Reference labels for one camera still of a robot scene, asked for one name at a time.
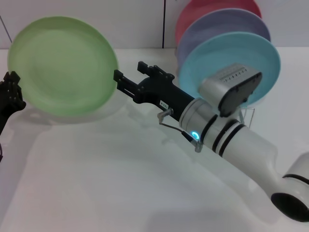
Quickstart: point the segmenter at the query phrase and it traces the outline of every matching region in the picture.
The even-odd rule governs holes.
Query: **blue led light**
[[[195,138],[196,140],[199,140],[199,134],[195,131],[191,132],[191,135],[193,136],[193,138]]]

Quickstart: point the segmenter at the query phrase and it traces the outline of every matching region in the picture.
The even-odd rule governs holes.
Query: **white robotic arm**
[[[227,67],[201,84],[199,93],[209,99],[206,102],[174,86],[174,76],[157,66],[139,62],[138,71],[149,77],[135,84],[115,70],[117,89],[136,103],[148,102],[162,109],[159,122],[165,116],[179,121],[182,135],[196,152],[203,145],[210,148],[254,180],[286,216],[309,222],[309,156],[300,157],[281,176],[275,170],[277,148],[233,118],[235,109],[260,83],[261,73],[238,64]]]

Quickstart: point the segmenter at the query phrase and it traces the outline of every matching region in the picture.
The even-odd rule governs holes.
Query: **purple plate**
[[[179,68],[188,55],[201,43],[234,31],[254,33],[270,41],[267,26],[260,17],[250,11],[237,8],[214,11],[199,18],[183,34],[177,50]]]

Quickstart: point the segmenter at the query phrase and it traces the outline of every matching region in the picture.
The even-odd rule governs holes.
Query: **white wall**
[[[167,0],[165,46],[175,46],[175,25],[190,0]],[[276,46],[309,46],[309,0],[255,0]]]
[[[174,47],[181,10],[190,0],[166,0],[165,47]],[[1,0],[0,15],[12,38],[47,15],[80,18],[116,48],[162,46],[163,0]],[[309,46],[309,0],[256,0],[276,46]],[[0,25],[0,48],[9,47]]]
[[[0,15],[12,39],[33,20],[67,15],[96,27],[116,48],[162,47],[161,0],[1,0]]]

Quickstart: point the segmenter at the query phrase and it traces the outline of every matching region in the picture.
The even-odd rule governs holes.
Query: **table surface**
[[[252,130],[279,149],[284,174],[309,151],[309,48],[278,48],[282,72],[253,107]],[[173,49],[116,50],[139,82],[140,60],[175,73]],[[6,50],[0,50],[4,76]],[[283,216],[247,176],[209,149],[196,154],[159,126],[149,104],[120,91],[82,118],[57,118],[28,104],[8,121],[1,144],[1,232],[308,232]],[[177,125],[168,118],[167,123]]]

